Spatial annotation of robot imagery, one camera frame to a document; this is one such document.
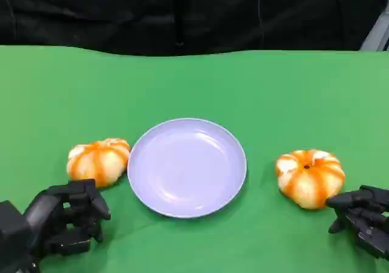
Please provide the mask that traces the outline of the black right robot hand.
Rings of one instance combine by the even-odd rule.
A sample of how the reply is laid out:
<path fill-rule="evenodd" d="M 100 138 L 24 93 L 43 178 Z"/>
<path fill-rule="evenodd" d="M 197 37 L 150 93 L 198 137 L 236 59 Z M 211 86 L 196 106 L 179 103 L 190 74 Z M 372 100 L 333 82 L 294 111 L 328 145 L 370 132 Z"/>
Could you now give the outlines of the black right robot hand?
<path fill-rule="evenodd" d="M 357 244 L 376 258 L 388 260 L 388 190 L 361 185 L 326 200 L 337 218 L 329 227 L 331 234 L 348 229 Z"/>

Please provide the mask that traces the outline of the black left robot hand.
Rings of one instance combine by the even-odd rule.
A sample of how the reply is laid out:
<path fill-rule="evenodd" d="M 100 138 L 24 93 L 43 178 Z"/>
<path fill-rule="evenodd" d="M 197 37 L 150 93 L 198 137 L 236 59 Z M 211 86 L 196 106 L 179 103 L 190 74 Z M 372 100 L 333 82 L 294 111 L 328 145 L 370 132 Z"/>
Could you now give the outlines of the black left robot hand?
<path fill-rule="evenodd" d="M 102 221 L 109 207 L 93 179 L 69 181 L 39 192 L 24 212 L 32 228 L 29 249 L 37 259 L 87 252 L 103 242 Z"/>

